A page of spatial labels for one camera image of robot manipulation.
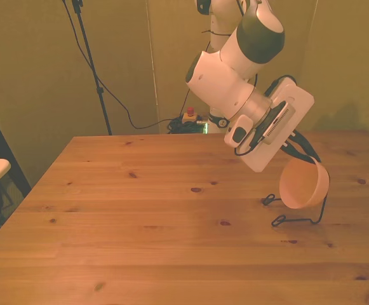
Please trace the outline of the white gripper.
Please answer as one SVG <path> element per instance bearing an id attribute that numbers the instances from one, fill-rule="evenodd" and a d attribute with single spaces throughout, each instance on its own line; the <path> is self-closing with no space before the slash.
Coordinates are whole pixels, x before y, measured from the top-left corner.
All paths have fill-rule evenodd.
<path id="1" fill-rule="evenodd" d="M 314 105 L 314 97 L 291 78 L 280 79 L 268 97 L 272 105 L 266 118 L 239 147 L 241 160 L 254 172 L 262 172 L 284 145 L 284 152 L 289 156 L 312 164 L 320 163 L 320 157 L 310 142 L 300 132 L 294 132 Z M 293 132 L 294 143 L 304 153 L 287 141 Z"/>

